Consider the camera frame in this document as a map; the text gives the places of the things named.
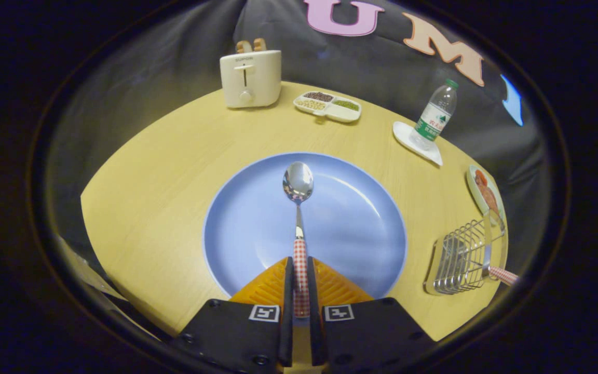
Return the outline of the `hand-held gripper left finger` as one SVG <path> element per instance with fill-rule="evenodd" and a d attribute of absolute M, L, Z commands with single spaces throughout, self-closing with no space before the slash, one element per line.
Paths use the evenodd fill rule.
<path fill-rule="evenodd" d="M 292 366 L 293 293 L 287 257 L 230 300 L 206 301 L 172 346 L 226 372 L 283 372 Z"/>

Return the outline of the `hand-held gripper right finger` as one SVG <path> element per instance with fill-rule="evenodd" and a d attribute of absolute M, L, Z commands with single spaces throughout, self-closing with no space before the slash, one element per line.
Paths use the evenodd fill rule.
<path fill-rule="evenodd" d="M 395 298 L 373 298 L 314 257 L 307 282 L 311 361 L 324 372 L 408 372 L 436 349 Z"/>

